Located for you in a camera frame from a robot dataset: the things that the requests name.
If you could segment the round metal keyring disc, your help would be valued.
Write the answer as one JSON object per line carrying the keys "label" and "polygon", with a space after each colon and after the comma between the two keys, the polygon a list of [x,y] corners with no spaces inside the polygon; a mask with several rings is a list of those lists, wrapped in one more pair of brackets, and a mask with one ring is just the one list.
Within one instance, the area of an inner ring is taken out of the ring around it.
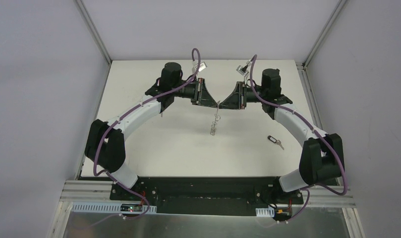
{"label": "round metal keyring disc", "polygon": [[220,101],[217,102],[217,108],[214,114],[214,120],[212,121],[211,124],[211,128],[210,128],[210,135],[211,136],[215,136],[216,135],[216,131],[217,131],[217,124],[218,121],[221,119],[221,116],[219,115],[219,105],[220,105]]}

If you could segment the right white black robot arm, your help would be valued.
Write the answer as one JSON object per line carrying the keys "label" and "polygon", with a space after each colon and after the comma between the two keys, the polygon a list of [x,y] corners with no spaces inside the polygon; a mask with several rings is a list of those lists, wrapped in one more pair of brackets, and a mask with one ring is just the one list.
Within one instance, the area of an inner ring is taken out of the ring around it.
{"label": "right white black robot arm", "polygon": [[298,169],[274,182],[273,200],[284,203],[295,190],[323,186],[325,181],[336,178],[343,180],[344,189],[339,194],[344,195],[347,182],[341,137],[326,133],[297,111],[292,100],[282,94],[279,69],[263,70],[261,85],[253,80],[250,83],[238,82],[233,92],[219,103],[219,109],[243,110],[247,103],[261,103],[264,113],[287,129],[302,148]]}

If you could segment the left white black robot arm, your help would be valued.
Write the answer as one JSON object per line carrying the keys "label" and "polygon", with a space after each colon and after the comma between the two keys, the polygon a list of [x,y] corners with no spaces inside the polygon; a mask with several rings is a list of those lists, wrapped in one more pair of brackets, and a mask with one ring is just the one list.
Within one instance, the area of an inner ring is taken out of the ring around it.
{"label": "left white black robot arm", "polygon": [[193,74],[183,80],[181,65],[168,62],[156,83],[136,105],[107,121],[97,119],[91,123],[84,155],[123,185],[122,194],[128,200],[138,199],[141,187],[136,184],[138,175],[127,165],[126,139],[150,118],[163,113],[176,97],[188,98],[196,106],[218,107],[218,102],[206,88],[205,80],[197,77],[197,73],[205,68],[203,62],[196,65]]}

